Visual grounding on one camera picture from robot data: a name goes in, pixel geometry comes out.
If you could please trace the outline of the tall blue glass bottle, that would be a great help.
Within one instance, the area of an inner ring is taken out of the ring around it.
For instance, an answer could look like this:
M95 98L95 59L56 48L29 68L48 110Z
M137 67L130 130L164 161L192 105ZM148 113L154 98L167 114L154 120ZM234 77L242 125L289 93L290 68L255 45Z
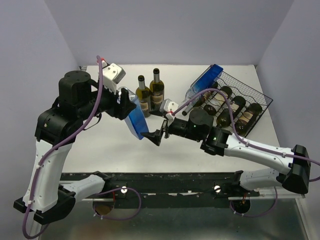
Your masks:
M142 140L144 137L141 133L149 132L148 125L144 116L144 113L141 109L140 100L138 96L128 89L125 86L119 87L117 90L121 92L122 89L128 90L128 96L131 103L136 105L136 108L133 109L128 116L124 119L130 132L139 140Z

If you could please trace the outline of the short blue glass bottle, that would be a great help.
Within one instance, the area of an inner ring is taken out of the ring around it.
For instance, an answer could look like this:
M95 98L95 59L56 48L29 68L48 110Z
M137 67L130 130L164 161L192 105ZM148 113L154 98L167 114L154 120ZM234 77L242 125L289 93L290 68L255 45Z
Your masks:
M179 106L182 106L199 92L204 89L209 89L218 80L223 72L223 68L217 64L208 67L196 80L192 83L190 88L186 91L184 100Z

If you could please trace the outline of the green bottle grey foil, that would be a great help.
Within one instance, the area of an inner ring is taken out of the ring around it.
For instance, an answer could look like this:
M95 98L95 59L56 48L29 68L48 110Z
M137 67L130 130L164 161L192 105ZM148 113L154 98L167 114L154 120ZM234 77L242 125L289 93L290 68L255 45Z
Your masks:
M235 123L236 132L244 136L248 129L253 125L256 118L262 112L262 106L258 103L252 103L249 107L243 112L241 117Z

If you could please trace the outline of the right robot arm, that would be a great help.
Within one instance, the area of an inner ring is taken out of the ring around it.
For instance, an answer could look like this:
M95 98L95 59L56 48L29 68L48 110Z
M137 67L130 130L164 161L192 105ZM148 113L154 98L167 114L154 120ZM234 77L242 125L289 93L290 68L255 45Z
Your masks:
M162 138L170 135L201 142L200 148L207 154L240 158L264 165L265 169L238 171L230 183L230 191L241 196L257 188L283 187L295 194L309 191L311 164L304 158L307 150L301 145L294 148L276 147L250 141L228 130L213 126L213 117L205 110L196 108L188 120L165 119L155 132L143 132L142 136L159 146Z

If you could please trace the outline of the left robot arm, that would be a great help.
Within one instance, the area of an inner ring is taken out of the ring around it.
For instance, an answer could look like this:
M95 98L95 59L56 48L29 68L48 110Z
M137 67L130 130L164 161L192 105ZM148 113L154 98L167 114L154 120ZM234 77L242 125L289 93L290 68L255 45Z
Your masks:
M98 87L98 83L89 73L67 72L59 80L59 96L52 107L38 117L32 171L37 181L30 182L25 196L15 200L13 207L22 213L28 209L34 211L33 219L41 225L64 219L76 203L87 197L104 198L110 194L111 177L99 171L70 186L60 184L65 160L76 140L75 133L89 119L97 100L98 93L92 87Z

